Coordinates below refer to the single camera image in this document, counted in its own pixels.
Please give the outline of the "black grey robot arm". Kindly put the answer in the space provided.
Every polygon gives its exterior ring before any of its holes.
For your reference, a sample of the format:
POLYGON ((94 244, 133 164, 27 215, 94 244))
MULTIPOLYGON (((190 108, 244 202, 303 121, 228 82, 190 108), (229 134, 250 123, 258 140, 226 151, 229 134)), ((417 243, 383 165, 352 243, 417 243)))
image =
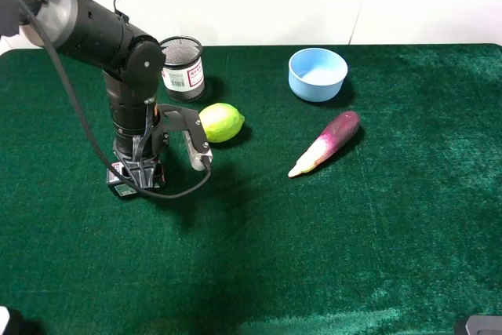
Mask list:
POLYGON ((106 180, 115 195, 162 197, 159 156, 172 132, 183 133, 192 167, 211 174, 213 156, 198 112, 157 101, 165 54, 127 15, 95 0, 1 0, 1 33, 24 33, 46 49, 63 84, 68 77, 61 56, 103 72, 116 156, 106 165, 106 180))

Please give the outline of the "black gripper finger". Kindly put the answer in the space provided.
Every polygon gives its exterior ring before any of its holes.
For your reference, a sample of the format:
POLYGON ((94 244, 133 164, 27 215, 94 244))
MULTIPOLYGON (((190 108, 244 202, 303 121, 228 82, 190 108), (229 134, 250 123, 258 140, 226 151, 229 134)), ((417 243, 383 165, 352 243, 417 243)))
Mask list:
POLYGON ((137 187, 145 190, 159 190, 162 187, 162 164, 157 158, 142 159, 139 162, 125 159, 124 175, 137 187))

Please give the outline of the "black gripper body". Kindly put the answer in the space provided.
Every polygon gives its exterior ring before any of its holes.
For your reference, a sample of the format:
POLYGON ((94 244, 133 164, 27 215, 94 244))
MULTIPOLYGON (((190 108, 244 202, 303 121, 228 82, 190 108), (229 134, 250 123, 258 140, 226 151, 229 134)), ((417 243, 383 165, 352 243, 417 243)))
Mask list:
POLYGON ((169 134, 188 131, 198 152, 208 152, 208 140, 199 113, 186 107, 149 103, 144 105, 145 121, 138 130, 118 128, 114 152, 119 161, 157 158, 169 142, 169 134))

